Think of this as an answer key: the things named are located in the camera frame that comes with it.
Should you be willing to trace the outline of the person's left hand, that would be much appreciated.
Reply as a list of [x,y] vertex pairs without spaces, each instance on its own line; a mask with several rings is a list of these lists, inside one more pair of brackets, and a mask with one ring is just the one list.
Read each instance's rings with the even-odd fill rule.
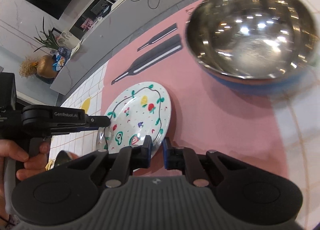
[[23,181],[46,170],[49,151],[50,144],[42,142],[39,146],[39,153],[34,157],[29,157],[29,154],[14,141],[1,140],[1,226],[6,226],[9,222],[9,214],[5,211],[4,158],[10,157],[23,163],[23,168],[16,173],[17,178]]

